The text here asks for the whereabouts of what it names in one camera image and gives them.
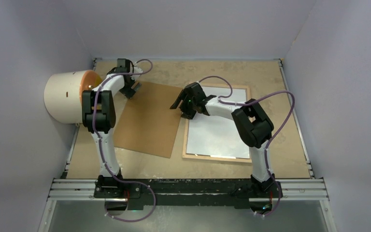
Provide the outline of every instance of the floor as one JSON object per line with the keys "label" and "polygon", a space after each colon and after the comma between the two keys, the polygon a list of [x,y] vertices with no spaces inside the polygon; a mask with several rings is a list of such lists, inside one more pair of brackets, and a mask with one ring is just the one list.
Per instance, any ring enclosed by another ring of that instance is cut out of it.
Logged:
{"label": "floor", "polygon": [[[116,61],[98,61],[95,71],[104,78]],[[146,69],[147,62],[139,65]],[[252,98],[284,90],[277,61],[154,61],[153,70],[141,77],[143,81],[184,87],[208,75],[220,75],[234,85],[250,87]],[[208,83],[221,84],[210,79]],[[119,119],[126,98],[114,97]],[[280,94],[264,100],[261,106],[279,127],[289,111],[287,95]],[[182,158],[185,119],[181,119],[171,158],[162,158],[135,151],[115,148],[117,160],[125,178],[248,178],[252,167],[247,163],[191,160]],[[300,134],[291,117],[270,146],[271,164],[277,178],[310,178]],[[95,179],[99,175],[99,159],[94,141],[87,128],[80,126],[67,178]]]}

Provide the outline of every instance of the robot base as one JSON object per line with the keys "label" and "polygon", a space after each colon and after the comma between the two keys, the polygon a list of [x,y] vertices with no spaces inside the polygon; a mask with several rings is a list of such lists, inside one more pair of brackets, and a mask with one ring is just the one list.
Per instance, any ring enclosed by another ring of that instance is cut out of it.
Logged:
{"label": "robot base", "polygon": [[[260,214],[272,210],[271,199],[273,196],[278,196],[278,191],[280,191],[275,184],[266,183],[267,181],[259,183],[254,178],[124,180],[149,185],[156,194],[157,205],[233,206],[236,209],[252,209]],[[96,182],[94,197],[103,198],[106,201],[112,198],[129,198],[128,210],[143,210],[145,205],[153,204],[153,196],[145,186],[123,184],[112,177],[102,175]],[[250,202],[252,198],[267,200]]]}

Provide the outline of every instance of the wooden frame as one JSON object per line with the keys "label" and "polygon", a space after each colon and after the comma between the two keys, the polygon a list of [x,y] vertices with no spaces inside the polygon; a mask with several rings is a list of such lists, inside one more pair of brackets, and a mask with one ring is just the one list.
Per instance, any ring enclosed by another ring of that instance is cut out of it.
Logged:
{"label": "wooden frame", "polygon": [[[221,88],[229,88],[228,85],[224,84],[202,84],[202,86],[206,87],[221,87]],[[247,100],[251,99],[251,91],[249,86],[242,86],[242,85],[232,85],[233,89],[245,89]],[[251,163],[251,157],[248,159],[243,158],[221,158],[221,157],[211,157],[207,155],[196,155],[196,154],[189,154],[186,153],[187,151],[187,141],[188,141],[188,124],[189,120],[185,120],[185,130],[184,130],[184,141],[183,141],[183,158],[185,159],[197,159],[197,160],[214,160],[214,161],[226,161],[226,162],[239,162],[239,163]]]}

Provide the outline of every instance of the whiteboard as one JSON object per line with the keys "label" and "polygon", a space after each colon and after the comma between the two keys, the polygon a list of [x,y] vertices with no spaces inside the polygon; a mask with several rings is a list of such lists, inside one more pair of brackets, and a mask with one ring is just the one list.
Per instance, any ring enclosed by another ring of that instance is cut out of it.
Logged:
{"label": "whiteboard", "polygon": [[[229,88],[204,86],[202,88],[207,96],[229,94]],[[227,101],[247,101],[246,89],[233,89],[233,94]],[[230,159],[250,158],[249,148],[241,140],[234,121],[198,113],[188,122],[186,153]]]}

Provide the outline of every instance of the cable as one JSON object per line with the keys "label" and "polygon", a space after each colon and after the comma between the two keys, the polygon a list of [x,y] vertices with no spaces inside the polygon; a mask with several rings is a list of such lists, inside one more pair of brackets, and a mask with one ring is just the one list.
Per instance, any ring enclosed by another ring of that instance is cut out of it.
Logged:
{"label": "cable", "polygon": [[218,96],[218,101],[219,101],[220,103],[222,103],[222,104],[225,104],[225,105],[250,106],[250,105],[253,105],[253,104],[257,104],[258,102],[260,102],[260,101],[262,101],[262,100],[265,100],[265,99],[267,99],[267,98],[269,98],[269,97],[272,97],[272,96],[274,96],[274,95],[277,95],[277,94],[287,93],[287,94],[291,95],[291,98],[292,98],[292,104],[291,104],[291,109],[289,110],[288,115],[286,116],[285,120],[283,121],[283,123],[281,124],[281,126],[279,127],[279,129],[274,133],[274,135],[273,135],[273,136],[268,140],[268,143],[265,145],[265,153],[264,153],[264,155],[265,155],[265,166],[266,166],[266,168],[267,168],[268,175],[270,175],[272,181],[274,182],[274,184],[275,184],[275,185],[278,187],[278,189],[279,189],[279,191],[278,191],[278,201],[276,202],[275,207],[273,207],[272,210],[271,210],[269,213],[263,215],[263,217],[264,217],[264,216],[269,216],[269,215],[272,214],[272,213],[273,213],[273,212],[278,208],[278,206],[279,206],[279,202],[281,201],[281,197],[282,197],[282,195],[281,195],[282,189],[281,189],[281,186],[278,184],[278,182],[275,180],[275,177],[273,177],[273,176],[272,176],[272,173],[269,171],[269,169],[270,169],[270,165],[269,165],[269,163],[268,163],[268,156],[267,156],[268,148],[270,147],[271,142],[275,139],[275,137],[279,134],[279,132],[282,130],[282,128],[283,128],[283,127],[285,126],[285,124],[288,122],[289,117],[291,117],[291,114],[292,114],[292,112],[294,111],[294,106],[295,106],[295,96],[294,96],[293,93],[291,93],[291,92],[289,92],[289,91],[287,91],[287,90],[280,90],[280,91],[277,91],[277,92],[274,92],[274,93],[270,93],[270,94],[268,94],[268,95],[265,95],[264,97],[259,98],[258,100],[255,100],[255,101],[250,102],[250,103],[247,103],[247,104],[246,104],[246,103],[226,102],[226,101],[222,101],[222,100],[220,99],[220,97],[222,97],[222,98],[229,98],[229,97],[232,95],[232,86],[231,86],[231,84],[230,84],[226,79],[224,79],[224,78],[222,78],[222,77],[219,77],[219,76],[207,76],[207,77],[202,78],[199,82],[201,82],[201,81],[203,81],[203,80],[205,80],[205,79],[207,79],[207,78],[211,78],[211,77],[217,77],[217,78],[219,78],[219,79],[225,81],[226,84],[229,86],[231,92],[230,92],[230,94],[229,94],[228,96],[225,96],[225,97],[224,97],[224,96]]}
{"label": "cable", "polygon": [[218,99],[219,98],[229,98],[229,97],[231,97],[231,95],[232,95],[232,86],[231,86],[231,84],[225,78],[223,78],[221,76],[206,76],[206,77],[202,78],[201,80],[199,80],[199,82],[201,82],[201,81],[203,81],[205,79],[208,79],[208,78],[218,78],[218,79],[223,80],[229,86],[229,89],[231,90],[231,92],[229,93],[228,96],[218,96]]}
{"label": "cable", "polygon": [[133,62],[131,61],[131,60],[129,60],[130,61],[130,64],[131,64],[131,67],[132,67],[132,72],[134,73],[134,64],[133,64]]}
{"label": "cable", "polygon": [[[140,60],[138,60],[137,62],[136,62],[136,64],[137,63],[139,63],[139,62],[141,62],[141,61],[148,61],[149,63],[150,63],[150,68],[149,68],[149,70],[147,70],[147,71],[144,71],[144,72],[141,72],[141,73],[136,73],[136,75],[142,75],[142,74],[146,74],[146,73],[148,73],[148,72],[150,72],[151,70],[152,70],[152,68],[153,68],[153,63],[150,61],[150,60],[148,60],[148,59],[140,59]],[[102,163],[104,164],[104,167],[106,168],[106,170],[110,173],[110,175],[113,177],[113,179],[115,179],[116,181],[118,181],[118,182],[120,182],[120,183],[123,183],[123,184],[141,184],[141,185],[143,185],[143,186],[146,186],[147,187],[147,189],[151,192],[151,194],[153,195],[153,200],[154,200],[154,202],[153,202],[153,207],[152,207],[152,209],[150,210],[150,212],[146,215],[146,216],[144,216],[144,217],[142,217],[142,218],[139,218],[139,219],[136,219],[136,220],[128,220],[128,219],[123,219],[123,218],[117,218],[117,217],[115,217],[115,216],[113,216],[113,215],[111,215],[109,212],[107,212],[107,208],[106,208],[106,206],[105,206],[105,211],[106,211],[106,214],[105,214],[105,216],[109,216],[109,217],[111,217],[112,219],[115,219],[115,220],[119,220],[119,221],[124,221],[124,222],[137,222],[137,221],[141,221],[141,220],[144,220],[144,219],[146,219],[146,218],[148,218],[152,213],[153,213],[153,211],[156,209],[156,195],[154,194],[154,192],[153,192],[153,190],[150,188],[150,186],[148,186],[148,185],[146,185],[145,183],[142,183],[142,182],[139,182],[139,181],[125,181],[125,180],[120,180],[119,178],[117,178],[117,176],[115,176],[115,174],[112,172],[112,170],[110,170],[110,168],[109,168],[109,166],[107,165],[107,162],[106,162],[106,160],[105,160],[105,158],[104,158],[104,154],[103,154],[103,148],[101,147],[101,139],[102,139],[102,137],[101,137],[101,135],[99,134],[99,132],[96,130],[96,112],[97,112],[97,102],[98,102],[98,99],[99,99],[99,94],[100,94],[100,91],[101,91],[101,89],[104,87],[104,85],[108,82],[108,81],[110,81],[111,79],[113,79],[113,78],[115,78],[115,77],[117,77],[117,76],[120,76],[120,75],[130,75],[130,74],[133,74],[133,73],[116,73],[116,74],[113,74],[113,75],[111,75],[110,77],[108,77],[108,78],[106,78],[101,84],[100,84],[100,86],[99,86],[99,89],[97,90],[97,92],[96,92],[96,95],[95,95],[95,104],[94,104],[94,110],[93,110],[93,121],[92,121],[92,127],[93,127],[93,131],[94,131],[94,133],[96,133],[96,135],[98,136],[98,138],[99,138],[99,152],[100,152],[100,157],[101,157],[101,161],[102,161]]]}

